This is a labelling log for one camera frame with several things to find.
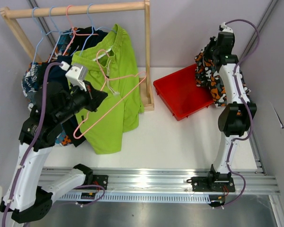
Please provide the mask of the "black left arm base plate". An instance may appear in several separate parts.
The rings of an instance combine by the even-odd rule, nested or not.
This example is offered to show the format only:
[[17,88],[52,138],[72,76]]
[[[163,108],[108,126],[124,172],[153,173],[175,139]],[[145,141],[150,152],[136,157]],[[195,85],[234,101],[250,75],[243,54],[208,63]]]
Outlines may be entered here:
[[74,188],[74,190],[85,189],[85,190],[102,190],[107,189],[108,185],[108,175],[93,175],[93,179],[90,184],[85,183],[82,186]]

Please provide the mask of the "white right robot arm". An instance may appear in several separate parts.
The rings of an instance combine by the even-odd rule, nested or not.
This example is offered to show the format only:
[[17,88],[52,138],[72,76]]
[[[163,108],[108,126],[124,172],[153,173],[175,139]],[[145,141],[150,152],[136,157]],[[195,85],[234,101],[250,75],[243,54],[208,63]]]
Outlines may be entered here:
[[204,55],[213,60],[215,70],[222,78],[227,105],[218,118],[221,140],[217,157],[211,165],[207,177],[194,186],[208,192],[234,192],[231,165],[237,146],[244,141],[244,133],[251,131],[252,120],[257,106],[248,98],[240,75],[238,57],[232,54],[235,35],[230,31],[221,31],[211,38]]

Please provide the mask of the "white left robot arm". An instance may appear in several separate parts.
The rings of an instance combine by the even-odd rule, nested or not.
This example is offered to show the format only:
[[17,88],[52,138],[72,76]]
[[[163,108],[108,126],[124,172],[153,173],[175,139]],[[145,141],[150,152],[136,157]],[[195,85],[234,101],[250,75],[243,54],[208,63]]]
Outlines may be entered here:
[[40,220],[70,190],[88,189],[93,185],[93,170],[83,164],[77,164],[49,185],[38,184],[45,161],[63,131],[63,123],[82,109],[95,112],[108,96],[87,81],[84,86],[65,90],[60,83],[50,82],[35,93],[36,104],[19,135],[13,181],[0,204],[4,217],[11,212],[12,220],[19,224]]

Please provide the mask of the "orange camouflage shorts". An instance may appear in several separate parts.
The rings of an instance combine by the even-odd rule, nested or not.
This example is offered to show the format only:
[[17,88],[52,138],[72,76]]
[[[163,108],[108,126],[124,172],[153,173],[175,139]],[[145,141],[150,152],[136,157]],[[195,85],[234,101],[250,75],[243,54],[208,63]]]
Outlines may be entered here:
[[210,91],[216,107],[226,107],[227,96],[222,78],[215,68],[212,53],[219,38],[213,36],[209,44],[195,56],[195,82]]

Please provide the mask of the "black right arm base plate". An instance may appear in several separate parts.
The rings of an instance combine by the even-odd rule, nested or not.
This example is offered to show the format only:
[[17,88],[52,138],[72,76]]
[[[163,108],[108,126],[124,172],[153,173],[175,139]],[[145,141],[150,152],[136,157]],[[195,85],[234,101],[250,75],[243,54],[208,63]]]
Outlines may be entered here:
[[232,177],[201,177],[195,176],[186,180],[192,185],[194,192],[235,192],[235,184]]

